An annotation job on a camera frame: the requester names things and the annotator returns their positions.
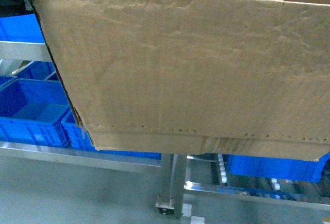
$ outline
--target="metal leg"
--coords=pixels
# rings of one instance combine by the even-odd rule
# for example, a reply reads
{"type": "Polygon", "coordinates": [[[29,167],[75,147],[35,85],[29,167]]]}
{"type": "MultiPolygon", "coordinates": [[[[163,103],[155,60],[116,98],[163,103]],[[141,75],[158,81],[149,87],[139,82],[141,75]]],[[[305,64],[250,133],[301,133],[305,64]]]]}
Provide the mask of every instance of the metal leg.
{"type": "Polygon", "coordinates": [[[182,216],[182,206],[184,200],[184,186],[186,177],[187,155],[175,154],[173,158],[173,190],[172,196],[174,197],[174,216],[182,216]]]}
{"type": "Polygon", "coordinates": [[[161,194],[156,207],[162,214],[174,213],[182,216],[187,156],[181,154],[162,154],[161,194]]]}

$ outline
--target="torn cardboard edge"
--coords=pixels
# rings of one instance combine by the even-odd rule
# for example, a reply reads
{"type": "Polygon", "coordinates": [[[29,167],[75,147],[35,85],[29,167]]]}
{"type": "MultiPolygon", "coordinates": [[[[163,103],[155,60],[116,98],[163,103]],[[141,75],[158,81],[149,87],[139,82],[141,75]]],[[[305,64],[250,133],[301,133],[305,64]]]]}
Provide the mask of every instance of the torn cardboard edge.
{"type": "Polygon", "coordinates": [[[56,74],[57,74],[57,77],[58,77],[58,79],[59,79],[59,82],[61,83],[61,85],[62,85],[62,87],[63,87],[63,90],[64,90],[64,93],[65,93],[65,96],[66,96],[67,99],[68,99],[68,103],[69,103],[70,109],[71,109],[71,111],[72,111],[72,114],[73,114],[74,120],[75,120],[75,122],[76,122],[76,125],[77,125],[80,129],[82,129],[82,130],[86,130],[85,127],[84,127],[84,125],[83,125],[83,123],[82,123],[82,121],[81,121],[81,118],[80,118],[80,116],[79,116],[77,110],[75,109],[74,105],[72,104],[72,102],[71,102],[71,100],[70,100],[70,97],[69,97],[69,94],[68,94],[66,88],[64,87],[64,83],[63,83],[63,80],[62,80],[61,75],[59,74],[59,70],[58,70],[58,67],[57,67],[57,65],[56,65],[56,62],[55,62],[55,60],[54,60],[54,57],[53,57],[52,51],[51,51],[51,49],[50,49],[50,47],[49,47],[49,45],[48,45],[48,43],[47,43],[47,39],[46,39],[45,34],[44,34],[43,30],[42,30],[40,16],[39,16],[39,14],[38,14],[38,12],[37,12],[35,6],[33,5],[33,0],[29,0],[29,3],[30,3],[30,5],[31,5],[31,8],[32,8],[32,10],[33,10],[35,16],[36,16],[36,19],[37,19],[38,25],[39,25],[40,30],[41,30],[41,34],[42,34],[43,40],[45,41],[46,48],[47,48],[47,50],[48,50],[49,56],[50,56],[51,61],[52,61],[53,65],[54,65],[54,68],[55,68],[55,70],[56,70],[56,74]]]}
{"type": "MultiPolygon", "coordinates": [[[[73,107],[73,114],[76,122],[81,126],[82,120],[77,110],[73,107]]],[[[175,134],[152,134],[152,133],[129,133],[129,132],[97,132],[90,133],[91,140],[98,141],[96,149],[117,149],[117,150],[135,150],[135,151],[156,151],[168,152],[167,148],[173,153],[182,153],[182,150],[187,149],[189,153],[234,153],[245,154],[251,156],[267,156],[274,157],[274,151],[281,151],[282,158],[301,159],[294,149],[299,144],[299,149],[302,149],[304,160],[315,160],[330,150],[329,144],[320,142],[307,143],[297,141],[274,141],[274,140],[257,140],[257,139],[239,139],[239,138],[206,138],[205,136],[184,136],[175,134]]]]}

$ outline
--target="stainless steel frame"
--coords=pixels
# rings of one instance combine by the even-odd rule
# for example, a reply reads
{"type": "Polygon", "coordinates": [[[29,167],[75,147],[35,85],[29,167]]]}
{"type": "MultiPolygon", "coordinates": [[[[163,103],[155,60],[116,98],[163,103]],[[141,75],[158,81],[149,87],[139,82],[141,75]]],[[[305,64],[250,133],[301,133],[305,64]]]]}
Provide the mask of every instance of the stainless steel frame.
{"type": "Polygon", "coordinates": [[[161,169],[160,160],[11,142],[0,142],[0,155],[134,173],[152,173],[161,169]]]}
{"type": "Polygon", "coordinates": [[[175,217],[182,216],[186,165],[186,155],[162,154],[163,184],[155,207],[163,214],[173,212],[175,217]]]}
{"type": "Polygon", "coordinates": [[[219,197],[222,199],[263,202],[330,211],[330,199],[326,197],[310,197],[299,194],[279,193],[220,185],[203,185],[189,181],[185,184],[185,194],[202,194],[219,197]]]}
{"type": "Polygon", "coordinates": [[[8,41],[0,41],[0,59],[52,61],[44,43],[8,41]]]}

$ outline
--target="metal bar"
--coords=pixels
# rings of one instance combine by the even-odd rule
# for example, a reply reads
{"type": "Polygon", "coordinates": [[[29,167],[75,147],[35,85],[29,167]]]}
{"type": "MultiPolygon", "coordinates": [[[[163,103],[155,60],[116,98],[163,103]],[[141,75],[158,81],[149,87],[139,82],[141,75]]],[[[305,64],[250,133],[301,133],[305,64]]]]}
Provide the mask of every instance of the metal bar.
{"type": "Polygon", "coordinates": [[[211,167],[212,184],[220,185],[221,184],[221,171],[219,169],[218,163],[212,162],[210,164],[210,167],[211,167]]]}
{"type": "Polygon", "coordinates": [[[215,159],[203,157],[203,154],[200,156],[189,154],[189,155],[187,155],[187,159],[194,160],[194,161],[217,162],[215,159]]]}
{"type": "Polygon", "coordinates": [[[186,177],[187,155],[175,154],[173,157],[173,189],[171,195],[174,197],[174,216],[182,216],[184,185],[186,177]]]}
{"type": "Polygon", "coordinates": [[[26,61],[52,61],[44,43],[0,41],[0,58],[26,61]]]}
{"type": "Polygon", "coordinates": [[[187,160],[185,181],[191,181],[191,175],[192,175],[191,160],[187,160]]]}
{"type": "Polygon", "coordinates": [[[230,186],[202,185],[194,182],[186,182],[185,194],[201,194],[203,196],[209,195],[222,199],[280,204],[286,206],[330,211],[329,198],[310,197],[300,194],[271,192],[230,186]]]}
{"type": "Polygon", "coordinates": [[[160,160],[10,142],[0,142],[0,156],[99,167],[135,173],[153,172],[161,169],[160,160]]]}
{"type": "Polygon", "coordinates": [[[17,70],[22,64],[22,60],[0,59],[0,75],[12,76],[13,71],[17,70]]]}
{"type": "Polygon", "coordinates": [[[161,178],[162,185],[160,189],[161,199],[169,201],[170,200],[170,178],[171,178],[171,168],[172,168],[172,156],[169,153],[161,154],[161,178]]]}

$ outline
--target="metal shelf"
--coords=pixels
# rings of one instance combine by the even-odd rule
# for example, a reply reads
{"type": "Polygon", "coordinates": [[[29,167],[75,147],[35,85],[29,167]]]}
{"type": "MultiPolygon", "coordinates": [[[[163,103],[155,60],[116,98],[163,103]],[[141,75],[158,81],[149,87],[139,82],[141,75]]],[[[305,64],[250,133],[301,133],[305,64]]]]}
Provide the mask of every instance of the metal shelf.
{"type": "Polygon", "coordinates": [[[1,141],[0,156],[106,168],[134,173],[150,173],[161,169],[160,160],[1,141]]]}
{"type": "Polygon", "coordinates": [[[201,194],[203,196],[214,196],[222,199],[263,202],[325,211],[330,210],[330,199],[327,197],[312,197],[303,194],[272,192],[221,185],[206,185],[189,181],[185,184],[185,194],[201,194]]]}
{"type": "Polygon", "coordinates": [[[0,41],[0,58],[51,62],[44,43],[0,41]]]}

